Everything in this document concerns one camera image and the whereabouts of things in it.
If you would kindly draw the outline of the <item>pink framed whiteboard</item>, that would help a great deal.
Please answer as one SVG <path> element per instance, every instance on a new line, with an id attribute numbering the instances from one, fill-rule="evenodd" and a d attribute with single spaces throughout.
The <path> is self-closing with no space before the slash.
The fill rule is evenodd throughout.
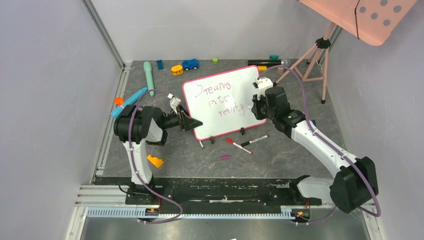
<path id="1" fill-rule="evenodd" d="M 247 108 L 253 107 L 253 95 L 258 92 L 253 82 L 259 73 L 257 66 L 250 65 L 183 83 L 188 113 L 203 123 L 194 129 L 197 140 L 266 123 L 266 120 L 256 120 L 251 109 Z"/>

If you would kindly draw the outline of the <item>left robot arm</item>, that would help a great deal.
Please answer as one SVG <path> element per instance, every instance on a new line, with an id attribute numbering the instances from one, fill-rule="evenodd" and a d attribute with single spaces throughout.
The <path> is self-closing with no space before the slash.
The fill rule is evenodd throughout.
<path id="1" fill-rule="evenodd" d="M 145 204 L 153 203 L 157 190 L 152 187 L 154 177 L 146 145 L 164 146 L 168 138 L 167 129 L 179 127 L 187 132 L 202 125 L 202 121 L 190 117 L 180 104 L 172 113 L 153 106 L 125 106 L 114 121 L 113 132 L 124 145 L 130 164 L 128 194 L 139 197 Z"/>

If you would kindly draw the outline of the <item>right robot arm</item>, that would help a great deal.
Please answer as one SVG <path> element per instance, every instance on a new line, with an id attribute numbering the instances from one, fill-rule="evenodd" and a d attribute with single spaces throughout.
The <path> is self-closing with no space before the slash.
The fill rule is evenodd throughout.
<path id="1" fill-rule="evenodd" d="M 308 115 L 291 109 L 280 86 L 256 86 L 252 113 L 257 120 L 271 120 L 274 127 L 303 146 L 331 173 L 332 179 L 308 175 L 298 178 L 289 189 L 289 199 L 302 204 L 307 199 L 330 200 L 344 213 L 360 209 L 379 217 L 381 206 L 375 163 L 367 156 L 357 158 L 325 136 Z"/>

